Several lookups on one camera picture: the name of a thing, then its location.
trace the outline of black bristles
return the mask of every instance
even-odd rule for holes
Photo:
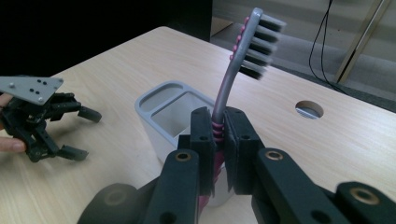
[[[245,56],[245,60],[251,63],[255,63],[259,66],[266,66],[272,62],[272,59],[269,55],[262,54],[253,49],[247,50],[247,55]]]
[[[280,33],[258,25],[254,36],[270,43],[275,43],[280,38]]]
[[[268,41],[259,39],[258,37],[253,36],[250,42],[250,49],[257,50],[260,53],[263,54],[271,54],[272,52],[276,51],[276,45],[273,43],[270,43]]]
[[[248,77],[253,77],[254,79],[260,80],[265,72],[265,68],[258,66],[255,63],[250,63],[248,61],[243,61],[239,72],[247,75]]]
[[[283,27],[286,26],[286,23],[280,20],[277,20],[273,17],[262,14],[262,17],[259,21],[259,25],[268,28],[272,31],[281,32]]]

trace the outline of finger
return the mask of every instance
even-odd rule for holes
[[[0,151],[23,152],[26,145],[18,138],[0,137]]]

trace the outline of toothbrush head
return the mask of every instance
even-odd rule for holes
[[[262,78],[265,67],[273,61],[271,54],[276,51],[276,42],[286,23],[263,14],[254,8],[245,19],[240,35],[236,38],[231,60],[239,63],[239,72],[253,77]]]

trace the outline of floor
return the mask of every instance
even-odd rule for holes
[[[240,27],[241,24],[233,23],[212,35],[210,42],[231,50],[239,34]],[[273,54],[273,67],[331,88],[330,85],[318,80],[309,67],[308,61],[312,42],[283,35],[277,46],[278,49]],[[321,60],[323,60],[324,74],[336,88],[341,89],[351,97],[396,113],[396,80],[395,82],[391,80],[396,76],[390,72],[396,71],[396,63],[360,56],[348,81],[340,85],[332,81],[333,74],[337,72],[339,65],[344,59],[344,52],[339,49],[325,47],[324,51],[327,57],[321,59],[319,57],[320,49],[321,45],[317,45],[311,61],[312,70],[318,77],[324,79],[320,67]],[[378,82],[377,77],[373,77],[373,64],[375,64],[377,74],[384,78],[390,78],[389,81],[383,81],[385,85]]]

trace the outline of human hand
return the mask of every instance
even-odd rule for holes
[[[11,95],[6,93],[0,95],[0,110],[12,99]],[[0,122],[0,130],[3,130],[3,124]],[[26,150],[26,145],[18,138],[9,138],[0,136],[0,151],[23,152]]]

